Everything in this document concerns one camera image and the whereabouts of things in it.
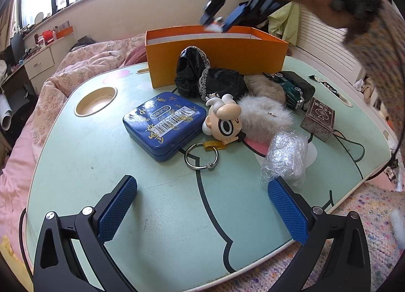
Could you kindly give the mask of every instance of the bed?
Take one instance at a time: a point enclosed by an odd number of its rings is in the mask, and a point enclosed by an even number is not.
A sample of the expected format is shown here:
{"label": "bed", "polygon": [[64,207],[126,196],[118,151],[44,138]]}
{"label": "bed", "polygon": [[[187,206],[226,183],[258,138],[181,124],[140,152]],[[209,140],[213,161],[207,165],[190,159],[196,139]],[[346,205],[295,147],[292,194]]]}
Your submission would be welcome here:
{"label": "bed", "polygon": [[[146,60],[145,35],[119,41],[86,46],[69,53],[57,72],[41,90],[34,113],[18,138],[7,165],[0,176],[0,237],[9,254],[20,268],[22,255],[18,239],[18,222],[28,201],[36,161],[53,122],[73,90],[87,79],[124,65]],[[401,193],[387,192],[369,184],[362,185],[335,213],[344,214],[355,209],[360,213],[369,243],[372,266],[372,291],[388,276],[402,250],[397,246],[389,220],[394,207],[405,207]],[[313,284],[327,258],[330,243],[326,243],[307,286]],[[222,283],[212,291],[267,291],[287,267],[298,250],[294,243],[260,266]],[[27,289],[31,290],[29,281]]]}

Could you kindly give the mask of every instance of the blue gripper pad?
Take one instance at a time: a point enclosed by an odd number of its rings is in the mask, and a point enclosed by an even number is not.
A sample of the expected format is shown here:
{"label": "blue gripper pad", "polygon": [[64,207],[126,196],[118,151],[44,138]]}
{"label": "blue gripper pad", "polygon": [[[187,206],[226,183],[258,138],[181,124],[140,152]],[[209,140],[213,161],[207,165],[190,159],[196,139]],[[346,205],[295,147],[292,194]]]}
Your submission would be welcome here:
{"label": "blue gripper pad", "polygon": [[101,243],[111,241],[118,230],[125,214],[131,206],[138,185],[134,177],[124,182],[116,196],[112,199],[98,220],[97,238]]}
{"label": "blue gripper pad", "polygon": [[307,220],[277,178],[268,183],[267,193],[292,239],[304,245],[308,238]]}

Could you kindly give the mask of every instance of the small brown box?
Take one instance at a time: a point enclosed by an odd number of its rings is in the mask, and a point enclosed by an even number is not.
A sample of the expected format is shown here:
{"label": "small brown box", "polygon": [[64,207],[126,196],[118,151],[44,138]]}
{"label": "small brown box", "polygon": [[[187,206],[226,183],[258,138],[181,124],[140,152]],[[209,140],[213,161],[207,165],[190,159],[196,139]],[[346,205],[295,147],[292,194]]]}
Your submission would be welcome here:
{"label": "small brown box", "polygon": [[313,133],[322,141],[327,141],[333,133],[334,122],[335,111],[316,98],[312,98],[301,123],[301,128]]}

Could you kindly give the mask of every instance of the green toy car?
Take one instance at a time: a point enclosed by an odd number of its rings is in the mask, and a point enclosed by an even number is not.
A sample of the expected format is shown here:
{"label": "green toy car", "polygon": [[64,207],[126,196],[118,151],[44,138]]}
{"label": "green toy car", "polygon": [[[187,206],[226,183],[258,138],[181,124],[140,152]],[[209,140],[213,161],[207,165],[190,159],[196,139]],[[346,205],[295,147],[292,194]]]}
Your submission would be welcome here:
{"label": "green toy car", "polygon": [[278,72],[275,74],[263,73],[266,77],[272,81],[278,83],[283,87],[286,94],[287,106],[292,109],[302,108],[304,103],[304,98],[302,96],[302,91],[299,87],[294,86],[290,81],[288,81],[282,73]]}

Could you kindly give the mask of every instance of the plastic bag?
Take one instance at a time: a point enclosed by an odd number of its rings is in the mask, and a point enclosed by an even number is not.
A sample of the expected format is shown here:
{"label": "plastic bag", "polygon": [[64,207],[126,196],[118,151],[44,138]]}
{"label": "plastic bag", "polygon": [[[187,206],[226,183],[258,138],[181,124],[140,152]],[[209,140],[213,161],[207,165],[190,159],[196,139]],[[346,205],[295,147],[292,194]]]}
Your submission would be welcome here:
{"label": "plastic bag", "polygon": [[305,157],[308,151],[308,137],[294,130],[278,130],[267,151],[262,165],[259,185],[267,189],[267,183],[281,176],[289,185],[299,187],[307,176]]}

